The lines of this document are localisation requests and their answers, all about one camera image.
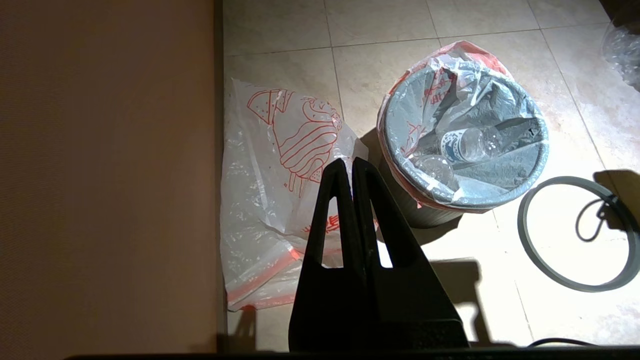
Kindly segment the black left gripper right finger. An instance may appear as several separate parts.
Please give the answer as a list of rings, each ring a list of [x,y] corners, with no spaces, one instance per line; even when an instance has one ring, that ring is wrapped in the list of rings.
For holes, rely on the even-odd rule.
[[[352,179],[372,345],[394,351],[469,348],[460,315],[379,171],[356,158]]]

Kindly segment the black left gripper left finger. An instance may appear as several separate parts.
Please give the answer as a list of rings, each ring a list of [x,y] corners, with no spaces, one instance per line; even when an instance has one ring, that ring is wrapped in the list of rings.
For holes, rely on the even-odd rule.
[[[343,160],[322,173],[288,328],[291,351],[347,351],[357,347],[368,310],[366,250],[352,184],[363,164],[356,158],[349,177]],[[329,206],[337,203],[342,266],[323,266]]]

